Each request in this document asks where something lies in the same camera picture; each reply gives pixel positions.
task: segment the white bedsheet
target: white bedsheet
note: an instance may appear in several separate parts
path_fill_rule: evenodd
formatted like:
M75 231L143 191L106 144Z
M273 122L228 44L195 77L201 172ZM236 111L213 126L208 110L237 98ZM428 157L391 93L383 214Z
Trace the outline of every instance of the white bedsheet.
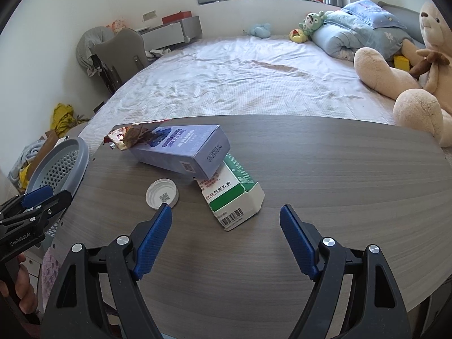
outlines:
M117 124L162 118L279 114L394 124L394 101L366 88L353 63L312 42L201 40L123 85L81 133L93 154Z

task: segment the cushion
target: cushion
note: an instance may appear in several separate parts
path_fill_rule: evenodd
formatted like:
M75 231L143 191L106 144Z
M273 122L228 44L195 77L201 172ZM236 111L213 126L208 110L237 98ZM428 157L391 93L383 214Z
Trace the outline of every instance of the cushion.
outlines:
M406 26L393 14L386 11L370 0L360 0L344 6L342 11L357 16L372 29L376 28L401 28L406 30Z

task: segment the blue blanket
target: blue blanket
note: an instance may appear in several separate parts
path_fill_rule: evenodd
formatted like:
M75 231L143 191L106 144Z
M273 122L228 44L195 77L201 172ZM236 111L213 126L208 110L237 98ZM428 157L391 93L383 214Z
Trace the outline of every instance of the blue blanket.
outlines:
M313 33L312 40L327 54L340 60L353 61L358 49L371 47L389 61L402 48L404 39L413 42L400 28L372 29L357 16L343 11L326 14L324 25Z

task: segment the wood grain tabletop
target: wood grain tabletop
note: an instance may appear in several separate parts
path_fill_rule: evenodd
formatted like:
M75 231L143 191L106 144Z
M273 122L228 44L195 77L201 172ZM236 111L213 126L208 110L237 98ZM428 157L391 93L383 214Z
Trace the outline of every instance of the wood grain tabletop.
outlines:
M151 183L179 189L173 224L140 282L162 333L178 339L287 338L313 283L301 274L279 226L279 209L342 246L377 244L407 310L452 273L452 169L427 133L377 123L302 116L210 116L168 125L219 124L230 153L259 181L261 211L223 231L191 178L100 146L54 240L69 248L109 244L150 219ZM105 300L113 304L105 277ZM331 335L338 333L351 279L344 280Z

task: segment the purple box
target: purple box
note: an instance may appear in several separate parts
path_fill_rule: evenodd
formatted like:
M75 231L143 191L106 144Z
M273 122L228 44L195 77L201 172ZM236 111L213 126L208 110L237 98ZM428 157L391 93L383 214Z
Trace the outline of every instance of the purple box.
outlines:
M231 149L218 125L158 127L153 138L129 150L143 163L210 179Z

